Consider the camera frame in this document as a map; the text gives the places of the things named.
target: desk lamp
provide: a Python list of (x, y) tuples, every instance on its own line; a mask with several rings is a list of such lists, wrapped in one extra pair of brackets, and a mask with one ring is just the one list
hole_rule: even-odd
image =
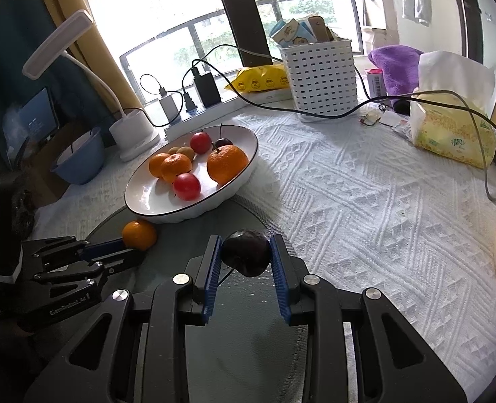
[(73, 13), (63, 23), (56, 28), (52, 34), (44, 40), (37, 50), (30, 56), (22, 68), (22, 74), (32, 80), (38, 79), (46, 69), (59, 56), (69, 59), (72, 63), (82, 68), (93, 79), (99, 82), (114, 99), (117, 108), (121, 112), (121, 119), (113, 123), (110, 127), (117, 146), (121, 150), (121, 160), (129, 161), (143, 153), (158, 140), (160, 134), (158, 128), (149, 122), (142, 110), (135, 110), (130, 114), (125, 114), (123, 107), (114, 91), (93, 71), (72, 57), (66, 49), (80, 36), (87, 32), (93, 25), (93, 19), (87, 11), (81, 9)]

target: red fruit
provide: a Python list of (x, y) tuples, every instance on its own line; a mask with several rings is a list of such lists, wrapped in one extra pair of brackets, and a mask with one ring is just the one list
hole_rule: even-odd
[(177, 176), (173, 182), (173, 190), (181, 200), (189, 202), (198, 198), (201, 192), (201, 184), (196, 176), (185, 172)]
[(200, 131), (195, 133), (190, 139), (190, 148), (198, 154), (206, 153), (210, 150), (212, 145), (211, 137), (208, 133)]

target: yellow tissue package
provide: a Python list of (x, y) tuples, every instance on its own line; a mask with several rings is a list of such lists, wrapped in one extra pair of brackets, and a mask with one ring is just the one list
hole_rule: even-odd
[[(462, 102), (451, 94), (422, 94), (418, 98), (463, 106)], [(484, 114), (471, 101), (466, 98), (464, 100), (468, 107)], [(474, 120), (480, 132), (486, 164), (489, 166), (496, 151), (496, 137), (492, 127), (485, 120), (477, 115), (474, 115)], [(477, 133), (467, 111), (412, 101), (410, 129), (414, 145), (483, 169), (483, 156)]]
[(236, 79), (231, 84), (240, 93), (259, 92), (271, 89), (281, 89), (289, 87), (287, 73), (283, 64), (255, 66), (253, 68), (242, 68), (236, 75)]

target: white tablecloth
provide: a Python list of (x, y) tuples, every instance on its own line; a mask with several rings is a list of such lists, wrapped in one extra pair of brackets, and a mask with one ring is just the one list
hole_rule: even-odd
[[(474, 401), (496, 374), (496, 205), (483, 173), (414, 148), (388, 127), (362, 126), (357, 114), (306, 124), (248, 107), (230, 122), (260, 141), (240, 194), (284, 229), (312, 273), (356, 292), (382, 290)], [(85, 238), (123, 206), (146, 156), (122, 163), (111, 153), (94, 180), (40, 209), (34, 237)], [(496, 195), (495, 167), (489, 180)]]

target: black power adapter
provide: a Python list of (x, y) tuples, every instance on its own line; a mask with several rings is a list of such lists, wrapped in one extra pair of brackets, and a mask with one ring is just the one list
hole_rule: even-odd
[(193, 66), (192, 74), (193, 84), (196, 86), (197, 95), (203, 106), (211, 107), (222, 101), (214, 77), (210, 72), (200, 74), (199, 70)]

